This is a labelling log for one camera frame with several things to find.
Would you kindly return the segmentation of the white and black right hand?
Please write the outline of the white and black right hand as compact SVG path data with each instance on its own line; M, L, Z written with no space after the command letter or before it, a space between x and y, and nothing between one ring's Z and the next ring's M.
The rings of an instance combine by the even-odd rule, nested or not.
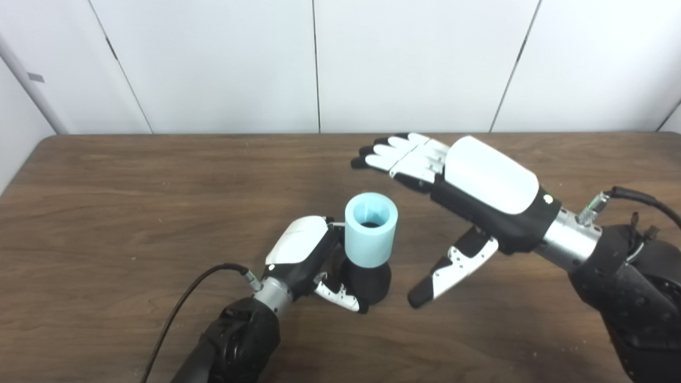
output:
M496 252L532 252L561 208L534 173L472 136L452 145L417 133L379 138L360 148L351 167L385 173L471 224L408 292L414 309L447 293Z

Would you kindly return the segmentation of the white and black left hand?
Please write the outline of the white and black left hand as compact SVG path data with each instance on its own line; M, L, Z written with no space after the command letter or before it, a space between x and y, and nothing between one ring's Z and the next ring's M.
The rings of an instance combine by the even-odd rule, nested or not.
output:
M331 217L306 216L292 221L265 258L262 288L255 300L278 318L302 296L317 294L330 303L359 314L368 304L350 293L338 277L322 267L344 245L345 224Z

